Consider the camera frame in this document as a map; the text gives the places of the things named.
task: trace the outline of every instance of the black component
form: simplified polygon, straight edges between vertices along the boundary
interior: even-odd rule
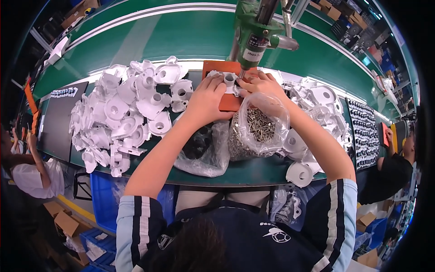
[[[209,149],[211,143],[213,142],[213,137],[211,134],[212,126],[213,123],[210,123],[198,129],[183,146],[184,155],[188,159],[199,159]]]

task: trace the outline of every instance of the dark hair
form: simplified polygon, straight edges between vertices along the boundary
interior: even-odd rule
[[[3,126],[1,126],[2,133],[0,135],[1,143],[6,143],[6,141],[10,141],[10,139],[3,139]],[[16,165],[28,164],[34,165],[35,160],[33,159],[32,154],[10,154],[8,156],[3,156],[0,154],[1,165],[5,172],[12,178],[12,168]]]
[[[153,252],[150,272],[230,271],[225,242],[213,222],[196,217],[187,223],[164,250]]]

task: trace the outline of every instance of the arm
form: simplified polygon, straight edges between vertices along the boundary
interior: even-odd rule
[[[42,161],[42,158],[39,155],[38,150],[36,149],[36,141],[37,141],[36,136],[29,131],[27,133],[27,145],[29,146],[30,153],[33,156],[33,160],[35,161],[36,169],[41,174],[42,188],[46,189],[50,187],[51,180],[50,180],[50,176],[47,173],[47,170],[45,169],[45,164]]]
[[[258,75],[258,78],[250,78],[251,83],[239,79],[237,81],[246,90],[243,90],[241,95],[246,96],[253,92],[261,92],[278,97],[288,109],[290,125],[307,144],[325,172],[327,184],[341,178],[355,181],[353,163],[337,140],[293,103],[271,74],[265,74],[262,71],[252,71],[251,73]]]
[[[192,134],[213,121],[228,120],[233,116],[233,112],[218,109],[225,91],[223,76],[207,77],[199,84],[183,116],[133,172],[124,195],[157,198],[175,159]]]

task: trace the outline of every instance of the worker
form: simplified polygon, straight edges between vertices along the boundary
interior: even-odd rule
[[[1,126],[1,164],[19,189],[35,198],[64,195],[73,199],[74,169],[58,160],[42,161],[36,149],[36,136],[27,133],[30,154],[12,154],[9,133]]]
[[[340,144],[284,93],[270,74],[238,80],[242,96],[261,92],[280,99],[327,175],[327,185],[307,204],[297,232],[271,222],[261,209],[211,198],[178,211],[167,226],[156,200],[182,147],[199,128],[234,113],[218,109],[223,76],[205,78],[184,115],[131,175],[119,203],[116,271],[345,271],[355,243],[357,185],[354,166]]]
[[[386,200],[405,187],[412,177],[415,162],[414,132],[403,144],[403,156],[394,150],[393,132],[385,131],[388,140],[388,156],[378,159],[377,167],[371,169],[367,181],[358,196],[361,205]]]

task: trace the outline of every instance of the white shirt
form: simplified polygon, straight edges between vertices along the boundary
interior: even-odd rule
[[[22,191],[35,198],[52,198],[64,194],[64,174],[60,167],[60,162],[52,158],[44,162],[45,169],[51,180],[50,187],[42,187],[41,173],[36,165],[22,164],[12,169],[13,181]]]

